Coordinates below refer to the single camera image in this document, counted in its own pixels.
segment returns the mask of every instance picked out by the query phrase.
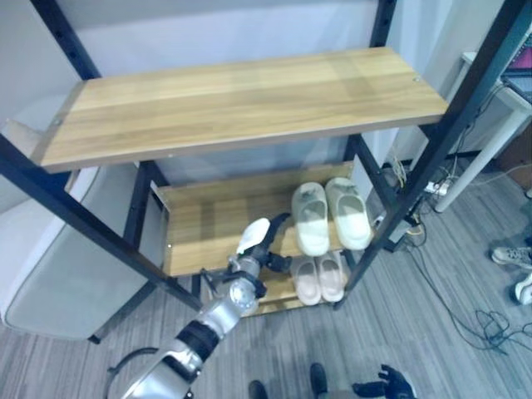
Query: black cable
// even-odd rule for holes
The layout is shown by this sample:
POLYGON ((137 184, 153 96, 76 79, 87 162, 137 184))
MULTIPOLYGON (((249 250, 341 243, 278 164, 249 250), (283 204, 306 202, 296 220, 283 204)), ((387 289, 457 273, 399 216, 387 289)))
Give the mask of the black cable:
POLYGON ((438 291, 436 284, 434 283, 434 280, 432 279, 428 271, 425 258, 423 257, 423 253, 419 249, 419 246, 408 244, 406 252, 410 254, 417 270, 420 272, 421 276, 425 279, 426 283, 429 285, 432 292, 436 295, 441 305, 445 308, 445 310, 449 314, 449 317, 451 318, 451 321, 453 323, 455 330, 458 332, 460 337, 468 345, 481 351, 495 351, 498 353, 502 353, 504 355, 508 355, 508 353, 506 353, 501 348, 501 346, 506 342, 512 342, 532 352, 531 346, 525 345, 521 341, 518 341, 517 339, 515 339, 515 337, 518 335, 532 338, 532 323, 526 323, 521 329, 517 329, 517 330, 510 332, 510 322, 506 316, 504 316, 503 314, 499 312, 495 312, 495 311, 485 312, 483 310, 476 309, 475 317, 482 329, 482 332, 475 331, 473 328, 471 328, 465 322, 463 322, 458 316, 456 316, 456 314, 452 311, 449 305, 447 305, 446 300, 442 297, 441 293, 438 291), (413 248, 413 250, 419 253, 421 262, 419 262, 416 259, 416 257, 414 256, 414 253, 412 252, 412 250, 410 250, 410 248, 413 248), (479 342, 481 342, 481 344, 477 342, 472 342, 464 334, 464 331, 468 332, 469 334, 471 334, 471 336, 475 337, 479 342))
POLYGON ((111 390, 111 384, 113 383, 113 381, 115 380, 116 376, 121 371, 121 369, 124 368, 124 366, 127 363, 129 363, 132 359, 140 355, 153 355, 158 350, 159 349, 156 347, 142 347, 140 349, 136 349, 135 351, 125 356, 122 360, 120 360, 119 363, 115 367, 109 367, 107 369, 109 376, 107 376, 106 386, 104 387, 104 391, 103 391, 104 392, 103 398, 104 399, 109 398, 109 391, 111 390))

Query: desk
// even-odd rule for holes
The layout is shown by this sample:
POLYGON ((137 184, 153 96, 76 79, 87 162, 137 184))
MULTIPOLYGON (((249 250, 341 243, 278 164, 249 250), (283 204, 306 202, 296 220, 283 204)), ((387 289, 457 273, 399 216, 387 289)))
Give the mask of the desk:
MULTIPOLYGON (((467 71, 476 53, 465 52, 462 55, 464 64, 456 79, 455 85, 451 89, 451 94, 454 95, 461 84, 462 78, 467 71)), ((502 84, 502 81, 497 80, 494 87, 502 84)), ((518 95, 509 87, 504 87, 498 90, 495 94, 497 98, 503 101, 512 112, 506 117, 505 121, 500 125, 496 133, 491 137, 484 149, 476 156, 475 160, 471 162, 469 167, 464 171, 462 176, 451 186, 445 197, 440 199, 435 209, 436 212, 443 212, 452 204, 452 201, 460 195, 464 188, 480 173, 482 169, 490 162, 490 160, 500 151, 500 149, 514 136, 515 132, 530 118, 531 107, 523 97, 518 95)))

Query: slipper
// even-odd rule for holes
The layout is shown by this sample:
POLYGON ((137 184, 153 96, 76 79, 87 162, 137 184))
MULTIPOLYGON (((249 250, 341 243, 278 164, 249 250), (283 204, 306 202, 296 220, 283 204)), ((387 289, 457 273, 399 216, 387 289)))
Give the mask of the slipper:
POLYGON ((318 183, 304 183, 292 196, 296 240, 307 256, 321 256, 329 249, 327 201, 318 183))
POLYGON ((365 249, 372 242, 373 232, 357 187, 349 179, 335 177, 328 181, 325 193, 342 245, 347 249, 365 249))
POLYGON ((318 281, 322 297, 327 302, 339 302, 343 298, 344 278, 342 264, 333 253, 317 258, 318 281))
POLYGON ((515 285, 515 297, 523 305, 532 303, 532 273, 515 285))
POLYGON ((319 288, 318 273, 313 259, 306 256, 294 258, 290 273, 299 300, 307 306, 317 304, 322 298, 322 292, 319 288))

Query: floor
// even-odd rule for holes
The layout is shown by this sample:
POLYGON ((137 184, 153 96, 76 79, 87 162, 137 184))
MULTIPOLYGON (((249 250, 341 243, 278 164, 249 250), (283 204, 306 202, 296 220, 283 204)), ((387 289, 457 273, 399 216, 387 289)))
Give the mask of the floor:
MULTIPOLYGON (((497 175, 484 173, 475 182, 497 175)), ((532 235, 532 201, 509 178, 471 186, 444 214, 425 216, 421 248, 444 299, 476 327, 474 310, 492 309, 513 328, 532 321, 532 307, 509 298, 524 274, 487 257, 494 245, 522 245, 532 235)), ((0 397, 100 398, 106 369, 129 351, 158 346, 194 316, 155 292, 102 342, 64 342, 0 327, 0 397)), ((374 380, 381 363, 407 372, 419 397, 529 399, 532 352, 506 343, 508 356, 468 346, 406 252, 382 252, 345 306, 327 305, 247 318, 209 360, 194 385, 198 398, 247 397, 262 380, 274 399, 310 397, 308 369, 321 362, 334 389, 374 380)), ((118 392, 147 358, 116 380, 118 392)))

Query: extension cord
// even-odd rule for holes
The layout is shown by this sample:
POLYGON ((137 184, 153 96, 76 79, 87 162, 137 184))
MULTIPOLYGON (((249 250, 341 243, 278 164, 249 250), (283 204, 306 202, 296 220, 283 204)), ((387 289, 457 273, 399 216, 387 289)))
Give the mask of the extension cord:
POLYGON ((449 189, 450 184, 444 181, 441 183, 441 185, 437 185, 433 181, 429 181, 428 184, 425 187, 425 192, 439 195, 440 197, 443 197, 445 194, 447 194, 447 190, 449 189))

